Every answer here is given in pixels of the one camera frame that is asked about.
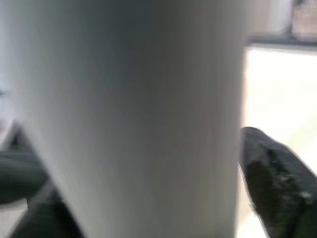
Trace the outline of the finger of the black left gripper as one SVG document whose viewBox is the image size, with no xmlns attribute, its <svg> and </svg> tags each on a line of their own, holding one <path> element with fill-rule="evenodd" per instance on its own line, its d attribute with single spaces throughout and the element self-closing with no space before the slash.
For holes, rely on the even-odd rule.
<svg viewBox="0 0 317 238">
<path fill-rule="evenodd" d="M 31 199 L 48 181 L 48 174 L 31 151 L 0 152 L 0 202 L 9 204 Z"/>
</svg>

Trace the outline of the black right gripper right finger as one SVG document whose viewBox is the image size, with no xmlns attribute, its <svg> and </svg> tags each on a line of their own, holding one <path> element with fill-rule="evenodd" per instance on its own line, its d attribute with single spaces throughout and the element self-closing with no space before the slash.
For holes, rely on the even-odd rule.
<svg viewBox="0 0 317 238">
<path fill-rule="evenodd" d="M 251 203 L 270 238 L 317 236 L 317 178 L 284 144 L 241 128 L 239 161 Z"/>
</svg>

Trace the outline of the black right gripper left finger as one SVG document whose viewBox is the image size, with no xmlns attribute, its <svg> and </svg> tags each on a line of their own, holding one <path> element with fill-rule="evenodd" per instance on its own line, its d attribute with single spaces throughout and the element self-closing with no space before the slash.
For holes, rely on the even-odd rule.
<svg viewBox="0 0 317 238">
<path fill-rule="evenodd" d="M 31 199 L 11 237 L 82 238 L 83 233 L 55 186 L 46 184 Z"/>
</svg>

